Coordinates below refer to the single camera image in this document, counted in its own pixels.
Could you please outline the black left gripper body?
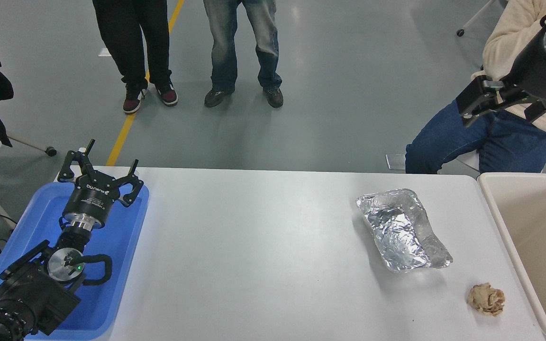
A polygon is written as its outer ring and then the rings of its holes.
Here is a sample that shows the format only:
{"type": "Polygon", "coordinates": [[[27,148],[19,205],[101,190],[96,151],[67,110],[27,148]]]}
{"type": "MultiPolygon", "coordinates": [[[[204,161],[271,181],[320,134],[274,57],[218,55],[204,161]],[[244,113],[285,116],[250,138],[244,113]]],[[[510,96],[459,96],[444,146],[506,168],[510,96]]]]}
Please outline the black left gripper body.
{"type": "Polygon", "coordinates": [[[96,180],[93,181],[88,175],[73,180],[74,189],[62,213],[65,220],[71,222],[80,215],[90,216],[97,222],[108,220],[123,184],[104,173],[98,173],[96,180]]]}

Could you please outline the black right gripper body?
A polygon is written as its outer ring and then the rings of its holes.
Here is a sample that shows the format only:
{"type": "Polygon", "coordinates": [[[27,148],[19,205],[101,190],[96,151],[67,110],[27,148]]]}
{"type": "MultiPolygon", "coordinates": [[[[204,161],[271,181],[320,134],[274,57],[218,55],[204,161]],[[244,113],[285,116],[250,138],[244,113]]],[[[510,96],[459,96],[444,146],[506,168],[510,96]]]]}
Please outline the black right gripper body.
{"type": "Polygon", "coordinates": [[[505,81],[546,100],[546,38],[535,36],[518,54],[505,81]]]}

